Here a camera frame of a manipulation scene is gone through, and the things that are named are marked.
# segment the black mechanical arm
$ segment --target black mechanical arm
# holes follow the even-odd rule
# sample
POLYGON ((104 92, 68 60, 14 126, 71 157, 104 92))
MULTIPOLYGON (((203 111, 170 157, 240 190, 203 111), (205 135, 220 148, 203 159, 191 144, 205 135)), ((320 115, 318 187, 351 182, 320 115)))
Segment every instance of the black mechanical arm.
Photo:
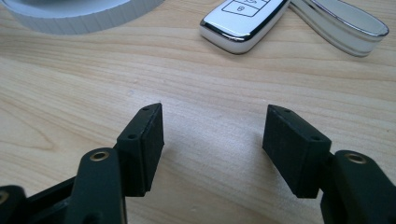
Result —
MULTIPOLYGON (((326 224, 396 224, 396 187, 358 152, 330 152, 331 140, 297 114, 269 105, 262 147, 298 198, 323 191, 326 224)), ((143 107, 113 148, 85 154, 78 174, 26 198, 0 188, 0 224, 126 223, 125 197, 151 189, 163 148, 161 104, 143 107)))
POLYGON ((162 150, 162 105, 145 106, 113 148, 82 157, 76 177, 29 198, 21 187, 1 187, 0 224, 127 223, 125 196, 150 191, 162 150))
POLYGON ((269 105, 262 147, 298 198, 316 198, 326 224, 396 224, 396 187, 374 160, 330 152, 332 141, 293 111, 269 105))

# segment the wood grain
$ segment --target wood grain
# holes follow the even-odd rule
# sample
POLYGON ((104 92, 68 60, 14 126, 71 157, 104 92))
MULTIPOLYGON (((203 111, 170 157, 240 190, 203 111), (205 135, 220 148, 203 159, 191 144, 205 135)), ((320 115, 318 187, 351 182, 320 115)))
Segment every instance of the wood grain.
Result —
POLYGON ((377 161, 396 183, 396 2, 347 1, 390 34, 366 58, 336 49, 287 10, 249 53, 198 32, 221 1, 166 0, 89 35, 43 35, 0 7, 0 186, 30 196, 112 147, 137 110, 163 103, 165 147, 153 189, 127 199, 130 223, 322 223, 262 150, 268 104, 299 113, 377 161))

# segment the chrome trim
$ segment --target chrome trim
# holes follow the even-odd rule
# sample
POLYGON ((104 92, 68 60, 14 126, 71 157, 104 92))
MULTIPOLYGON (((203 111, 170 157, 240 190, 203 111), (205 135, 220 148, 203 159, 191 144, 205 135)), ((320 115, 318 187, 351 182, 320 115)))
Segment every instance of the chrome trim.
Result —
POLYGON ((221 36, 223 36, 223 37, 225 37, 225 38, 227 38, 227 39, 229 39, 229 40, 231 40, 231 41, 233 41, 233 42, 241 43, 241 42, 246 42, 246 41, 248 41, 249 35, 244 35, 244 36, 234 36, 234 35, 230 35, 230 34, 228 34, 228 33, 226 33, 226 32, 223 32, 222 30, 220 30, 220 29, 217 28, 216 26, 214 26, 214 25, 212 25, 212 24, 210 24, 209 22, 206 22, 206 21, 204 21, 204 20, 201 20, 200 25, 201 25, 202 27, 205 27, 207 30, 209 30, 209 31, 211 31, 211 32, 213 32, 213 33, 215 33, 215 34, 217 34, 217 35, 221 35, 221 36))
MULTIPOLYGON (((325 6, 323 6, 321 3, 319 3, 318 1, 316 1, 316 0, 310 0, 310 2, 312 2, 312 3, 314 3, 319 9, 321 9, 324 13, 327 13, 328 15, 330 15, 331 17, 333 17, 333 18, 335 18, 337 21, 340 21, 341 23, 343 23, 343 24, 345 24, 346 26, 349 26, 349 27, 351 27, 352 29, 354 29, 354 30, 357 30, 357 31, 360 31, 360 32, 363 32, 363 33, 365 33, 365 34, 367 34, 367 35, 372 35, 372 36, 385 36, 385 35, 387 35, 388 33, 389 33, 389 28, 388 28, 388 26, 384 23, 384 22, 382 22, 382 21, 380 21, 380 20, 378 20, 378 19, 376 19, 377 21, 379 21, 384 27, 385 27, 385 29, 386 29, 386 32, 384 33, 384 34, 374 34, 374 33, 372 33, 372 32, 370 32, 370 31, 366 31, 366 30, 363 30, 363 29, 361 29, 360 27, 357 27, 357 26, 355 26, 354 24, 352 24, 352 23, 350 23, 350 22, 348 22, 348 21, 345 21, 345 20, 343 20, 342 18, 340 18, 340 17, 338 17, 337 15, 335 15, 334 13, 332 13, 329 9, 327 9, 325 6)), ((348 4, 348 3, 346 3, 346 2, 343 2, 343 4, 346 4, 346 5, 349 5, 350 7, 354 7, 354 6, 352 6, 352 5, 350 5, 350 4, 348 4)))
MULTIPOLYGON (((293 10, 297 10, 297 11, 296 11, 296 12, 298 12, 297 14, 300 13, 300 14, 303 14, 305 17, 308 17, 307 14, 306 14, 304 11, 300 10, 300 8, 297 7, 295 4, 293 4, 292 2, 290 2, 290 5, 291 5, 292 7, 294 7, 293 10)), ((366 55, 366 54, 370 53, 370 51, 363 51, 363 50, 358 50, 358 49, 356 49, 356 48, 352 48, 352 47, 350 47, 348 44, 346 44, 346 43, 344 43, 344 42, 338 40, 337 38, 330 38, 330 36, 332 36, 332 35, 329 34, 329 32, 326 32, 325 29, 321 29, 321 28, 320 28, 320 25, 319 25, 318 23, 314 22, 314 21, 309 21, 309 22, 308 22, 308 25, 311 26, 311 28, 313 28, 316 32, 318 32, 318 34, 320 34, 324 39, 326 39, 327 41, 329 41, 331 44, 334 45, 334 43, 337 43, 339 46, 343 46, 345 49, 349 49, 349 52, 348 52, 349 54, 352 54, 352 55, 354 55, 354 56, 360 57, 360 55, 366 55)))

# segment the white object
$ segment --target white object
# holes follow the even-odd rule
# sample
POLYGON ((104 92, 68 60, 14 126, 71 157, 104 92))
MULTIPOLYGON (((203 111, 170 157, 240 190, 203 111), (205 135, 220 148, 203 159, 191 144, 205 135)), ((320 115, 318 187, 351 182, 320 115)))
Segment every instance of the white object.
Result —
POLYGON ((227 0, 202 19, 201 35, 231 53, 245 53, 274 26, 289 2, 227 0))
POLYGON ((21 24, 55 35, 105 30, 150 12, 163 0, 0 0, 21 24))
POLYGON ((293 9, 323 38, 357 57, 367 56, 388 33, 382 21, 338 0, 291 0, 293 9))

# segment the car key fob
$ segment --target car key fob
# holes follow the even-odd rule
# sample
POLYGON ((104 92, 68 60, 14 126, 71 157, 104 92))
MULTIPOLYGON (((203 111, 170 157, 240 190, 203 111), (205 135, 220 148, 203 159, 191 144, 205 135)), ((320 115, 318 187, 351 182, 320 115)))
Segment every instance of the car key fob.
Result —
POLYGON ((290 0, 226 0, 201 20, 200 33, 234 54, 248 52, 274 26, 290 0))

